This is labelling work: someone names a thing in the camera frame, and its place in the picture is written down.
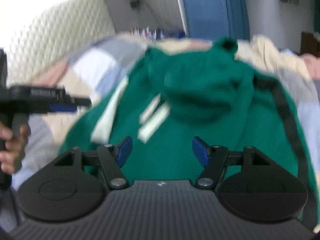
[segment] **finger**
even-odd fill
[[[19,152],[19,161],[22,161],[25,156],[26,156],[26,152],[25,152],[24,150],[22,150],[21,152]]]
[[[22,138],[19,139],[11,139],[5,142],[5,148],[10,152],[20,152],[25,147],[26,141]]]
[[[6,163],[1,163],[1,169],[4,173],[9,175],[15,173],[15,168],[12,165],[8,165]]]
[[[0,152],[1,169],[4,173],[14,174],[22,167],[21,155],[9,152]]]
[[[28,140],[28,137],[31,134],[31,129],[29,125],[25,124],[20,127],[20,137],[24,140]]]
[[[3,123],[0,122],[0,139],[2,140],[10,140],[12,138],[12,131],[3,125]]]
[[[0,152],[0,162],[13,166],[15,162],[20,162],[19,152]]]

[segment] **light blue fabric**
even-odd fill
[[[298,118],[309,148],[313,169],[320,172],[320,105],[319,102],[301,103]]]
[[[110,54],[121,68],[131,70],[136,61],[143,56],[146,45],[137,42],[127,41],[121,38],[114,38],[100,42],[99,49]]]
[[[280,53],[288,53],[288,54],[291,54],[291,55],[297,55],[290,49],[283,49],[283,50],[280,51]]]
[[[95,91],[100,95],[107,95],[126,74],[126,69],[121,68],[119,65],[114,66],[104,74]]]

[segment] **beige fabric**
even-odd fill
[[[30,83],[73,50],[114,34],[104,0],[69,0],[54,6],[18,30],[5,48],[7,85]]]
[[[48,68],[39,77],[32,81],[33,86],[37,87],[54,87],[68,70],[68,63],[66,60],[57,62],[55,65]]]
[[[92,91],[90,86],[72,68],[68,69],[57,85],[64,87],[70,94],[84,97],[90,96],[93,106],[100,102],[101,98]],[[68,130],[85,112],[86,109],[80,108],[76,113],[50,113],[43,115],[42,118],[49,125],[54,141],[62,144]]]
[[[306,64],[298,56],[280,54],[272,41],[263,35],[254,36],[251,42],[238,41],[235,58],[248,62],[260,70],[275,72],[279,68],[290,69],[306,79],[310,79]]]
[[[148,39],[143,39],[141,37],[132,36],[128,32],[123,32],[118,35],[119,37],[131,41],[137,42],[139,44],[144,44],[145,46],[156,46],[157,48],[163,50],[167,54],[177,54],[189,51],[205,51],[211,48],[212,42],[205,40],[196,39],[164,39],[162,41],[157,41],[154,43]]]

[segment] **green hoodie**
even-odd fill
[[[130,182],[137,179],[195,179],[203,167],[192,152],[191,141],[199,136],[209,145],[223,145],[242,151],[252,145],[298,175],[295,149],[285,132],[277,107],[287,104],[295,120],[295,131],[307,162],[305,180],[317,196],[315,177],[308,149],[299,126],[295,105],[278,81],[261,75],[249,65],[234,60],[237,44],[222,40],[206,52],[166,55],[150,48],[129,74],[128,85],[117,105],[109,141],[117,144],[125,136],[133,139],[133,151],[122,168]],[[283,90],[286,98],[275,104],[270,89],[254,85],[269,80]],[[158,108],[166,103],[170,114],[150,138],[138,138],[140,115],[158,95]],[[91,134],[112,93],[85,114],[70,130],[60,153],[80,146],[94,150]]]

